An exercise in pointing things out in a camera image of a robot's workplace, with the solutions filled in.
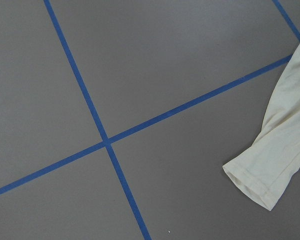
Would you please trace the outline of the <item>blue tape line lengthwise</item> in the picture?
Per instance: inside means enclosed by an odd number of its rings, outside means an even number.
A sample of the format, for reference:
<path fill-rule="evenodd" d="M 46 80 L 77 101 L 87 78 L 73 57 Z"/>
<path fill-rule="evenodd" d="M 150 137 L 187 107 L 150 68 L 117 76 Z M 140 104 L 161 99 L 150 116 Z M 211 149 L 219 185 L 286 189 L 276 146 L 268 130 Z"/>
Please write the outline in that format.
<path fill-rule="evenodd" d="M 132 193 L 132 191 L 130 189 L 130 186 L 129 186 L 128 182 L 127 182 L 127 179 L 126 179 L 126 177 L 124 175 L 124 172 L 123 172 L 123 170 L 121 168 L 121 165 L 120 165 L 120 163 L 118 161 L 116 153 L 115 153 L 115 151 L 114 151 L 114 149 L 112 147 L 110 139 L 109 139 L 109 137 L 108 137 L 108 135 L 106 133 L 106 130 L 105 130 L 104 126 L 103 126 L 103 123 L 102 123 L 102 121 L 101 121 L 101 119 L 100 119 L 100 117 L 98 115 L 97 109 L 96 109 L 96 107 L 95 107 L 95 105 L 94 105 L 94 103 L 92 101 L 92 98 L 91 98 L 91 96 L 89 94 L 89 91 L 88 91 L 88 89 L 86 87 L 86 84 L 85 84 L 85 82 L 84 82 L 84 80 L 82 78 L 80 70 L 79 70 L 79 68 L 78 68 L 78 66 L 76 64 L 76 61 L 75 61 L 74 57 L 73 57 L 71 49 L 70 49 L 70 47 L 69 47 L 69 45 L 67 43 L 67 40 L 66 40 L 66 38 L 65 38 L 65 36 L 63 34 L 62 28 L 61 28 L 61 26 L 59 24 L 59 21 L 57 19 L 57 16 L 56 16 L 54 10 L 53 10 L 52 4 L 51 4 L 51 2 L 49 0 L 45 0 L 44 4 L 45 4 L 45 7 L 46 7 L 47 12 L 49 14 L 49 17 L 51 19 L 51 22 L 53 24 L 53 27 L 54 27 L 54 29 L 55 29 L 55 31 L 57 33 L 57 36 L 59 38 L 59 41 L 60 41 L 61 46 L 63 48 L 63 51 L 64 51 L 64 53 L 66 55 L 66 58 L 67 58 L 67 60 L 69 62 L 71 70 L 72 70 L 72 72 L 73 72 L 73 74 L 75 76 L 77 84 L 78 84 L 78 86 L 79 86 L 79 88 L 80 88 L 80 90 L 82 92 L 84 100 L 85 100 L 85 102 L 87 104 L 87 107 L 88 107 L 88 109 L 90 111 L 90 114 L 91 114 L 91 116 L 93 118 L 94 124 L 95 124 L 95 126 L 96 126 L 96 128 L 97 128 L 97 130 L 98 130 L 98 132 L 100 134 L 100 137 L 101 137 L 102 142 L 104 144 L 104 147 L 105 147 L 105 149 L 107 151 L 107 154 L 108 154 L 108 156 L 110 158 L 110 161 L 111 161 L 111 163 L 113 165 L 115 173 L 116 173 L 116 175 L 118 177 L 118 180 L 120 182 L 122 190 L 123 190 L 123 192 L 124 192 L 124 194 L 126 196 L 126 199 L 127 199 L 128 203 L 129 203 L 129 206 L 130 206 L 130 208 L 132 210 L 132 213 L 134 215 L 134 218 L 135 218 L 135 220 L 136 220 L 136 222 L 138 224 L 140 232 L 141 232 L 141 234 L 142 234 L 142 236 L 143 236 L 143 238 L 145 240 L 150 240 L 151 239 L 151 235 L 149 233 L 149 230 L 147 229 L 147 226 L 146 226 L 146 224 L 144 222 L 144 219 L 143 219 L 143 217 L 141 215 L 141 212 L 140 212 L 140 210 L 138 208 L 136 200 L 135 200 L 135 198 L 133 196 L 133 193 Z"/>

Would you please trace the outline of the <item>cream long-sleeve graphic shirt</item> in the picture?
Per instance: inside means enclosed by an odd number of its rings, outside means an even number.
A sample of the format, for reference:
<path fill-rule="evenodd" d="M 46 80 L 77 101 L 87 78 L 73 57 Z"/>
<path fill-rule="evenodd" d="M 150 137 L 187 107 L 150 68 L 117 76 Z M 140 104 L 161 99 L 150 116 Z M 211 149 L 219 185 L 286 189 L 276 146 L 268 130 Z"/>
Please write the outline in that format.
<path fill-rule="evenodd" d="M 260 133 L 222 168 L 240 191 L 268 211 L 300 169 L 300 44 L 272 92 Z"/>

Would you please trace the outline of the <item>blue tape line far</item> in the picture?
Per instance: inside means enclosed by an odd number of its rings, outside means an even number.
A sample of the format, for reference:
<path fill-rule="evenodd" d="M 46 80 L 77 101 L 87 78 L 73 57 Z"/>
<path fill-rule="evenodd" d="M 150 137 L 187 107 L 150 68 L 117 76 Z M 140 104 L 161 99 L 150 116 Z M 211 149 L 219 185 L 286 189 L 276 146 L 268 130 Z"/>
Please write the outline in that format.
<path fill-rule="evenodd" d="M 300 31 L 298 30 L 298 28 L 296 27 L 296 25 L 294 24 L 294 22 L 290 18 L 289 14 L 287 13 L 287 11 L 283 7 L 283 5 L 280 3 L 279 0 L 272 0 L 272 2 L 275 5 L 275 7 L 278 9 L 278 11 L 280 12 L 282 17 L 284 18 L 285 22 L 287 23 L 287 25 L 289 26 L 289 28 L 291 29 L 291 31 L 293 32 L 295 37 L 300 42 Z"/>

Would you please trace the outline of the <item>blue tape line crosswise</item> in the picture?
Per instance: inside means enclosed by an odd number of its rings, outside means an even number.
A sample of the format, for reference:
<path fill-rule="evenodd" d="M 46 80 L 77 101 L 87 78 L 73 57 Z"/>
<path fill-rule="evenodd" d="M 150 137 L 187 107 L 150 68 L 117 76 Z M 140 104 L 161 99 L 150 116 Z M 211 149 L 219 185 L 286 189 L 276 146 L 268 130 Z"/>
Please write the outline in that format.
<path fill-rule="evenodd" d="M 228 91 L 228 90 L 230 90 L 230 89 L 232 89 L 232 88 L 234 88 L 234 87 L 236 87 L 240 84 L 243 84 L 243 83 L 245 83 L 245 82 L 247 82 L 247 81 L 249 81 L 253 78 L 256 78 L 256 77 L 258 77 L 262 74 L 265 74 L 265 73 L 267 73 L 267 72 L 269 72 L 269 71 L 271 71 L 271 70 L 273 70 L 277 67 L 280 67 L 283 64 L 288 63 L 289 60 L 291 59 L 291 57 L 292 57 L 292 55 L 288 55 L 284 58 L 281 58 L 281 59 L 279 59 L 279 60 L 277 60 L 277 61 L 275 61 L 275 62 L 273 62 L 269 65 L 266 65 L 266 66 L 264 66 L 264 67 L 262 67 L 262 68 L 260 68 L 256 71 L 252 72 L 252 73 L 249 73 L 249 74 L 247 74 L 247 75 L 245 75 L 241 78 L 238 78 L 234 81 L 231 81 L 231 82 L 229 82 L 225 85 L 222 85 L 222 86 L 220 86 L 220 87 L 218 87 L 218 88 L 216 88 L 216 89 L 214 89 L 214 90 L 212 90 L 208 93 L 205 93 L 202 96 L 199 96 L 199 97 L 197 97 L 193 100 L 190 100 L 190 101 L 188 101 L 188 102 L 186 102 L 186 103 L 184 103 L 180 106 L 177 106 L 177 107 L 175 107 L 175 108 L 173 108 L 169 111 L 166 111 L 166 112 L 164 112 L 164 113 L 162 113 L 162 114 L 160 114 L 156 117 L 153 117 L 153 118 L 151 118 L 147 121 L 144 121 L 144 122 L 142 122 L 142 123 L 140 123 L 140 124 L 138 124 L 134 127 L 131 127 L 129 129 L 121 132 L 121 133 L 118 133 L 118 134 L 110 137 L 109 140 L 110 140 L 111 143 L 118 142 L 118 141 L 120 141 L 120 140 L 134 134 L 134 133 L 137 133 L 137 132 L 139 132 L 139 131 L 141 131 L 145 128 L 148 128 L 148 127 L 150 127 L 154 124 L 157 124 L 158 122 L 161 122 L 165 119 L 168 119 L 171 116 L 174 116 L 174 115 L 176 115 L 180 112 L 183 112 L 183 111 L 185 111 L 185 110 L 187 110 L 187 109 L 189 109 L 189 108 L 191 108 L 195 105 L 198 105 L 198 104 L 200 104 L 200 103 L 202 103 L 202 102 L 204 102 L 208 99 L 211 99 L 211 98 L 213 98 L 213 97 L 215 97 L 215 96 L 217 96 L 217 95 L 219 95 L 219 94 L 221 94 L 225 91 Z M 29 175 L 26 175 L 26 176 L 24 176 L 24 177 L 22 177 L 22 178 L 20 178 L 16 181 L 12 182 L 12 183 L 9 183 L 9 184 L 7 184 L 3 187 L 0 187 L 0 195 L 6 193 L 8 191 L 11 191 L 11 190 L 13 190 L 13 189 L 15 189 L 15 188 L 17 188 L 21 185 L 24 185 L 28 182 L 31 182 L 31 181 L 33 181 L 33 180 L 35 180 L 35 179 L 37 179 L 37 178 L 39 178 L 39 177 L 41 177 L 45 174 L 48 174 L 48 173 L 50 173 L 50 172 L 52 172 L 56 169 L 59 169 L 59 168 L 65 166 L 69 163 L 72 163 L 72 162 L 74 162 L 74 161 L 76 161 L 76 160 L 78 160 L 82 157 L 85 157 L 85 156 L 87 156 L 87 155 L 89 155 L 93 152 L 96 152 L 96 151 L 98 151 L 98 150 L 100 150 L 104 147 L 105 147 L 105 144 L 103 142 L 99 142 L 99 143 L 94 144 L 94 145 L 92 145 L 92 146 L 90 146 L 86 149 L 83 149 L 83 150 L 81 150 L 81 151 L 79 151 L 79 152 L 77 152 L 73 155 L 70 155 L 70 156 L 68 156 L 68 157 L 66 157 L 66 158 L 64 158 L 60 161 L 57 161 L 57 162 L 55 162 L 51 165 L 48 165 L 48 166 L 46 166 L 46 167 L 44 167 L 44 168 L 42 168 L 42 169 L 40 169 L 36 172 L 33 172 Z"/>

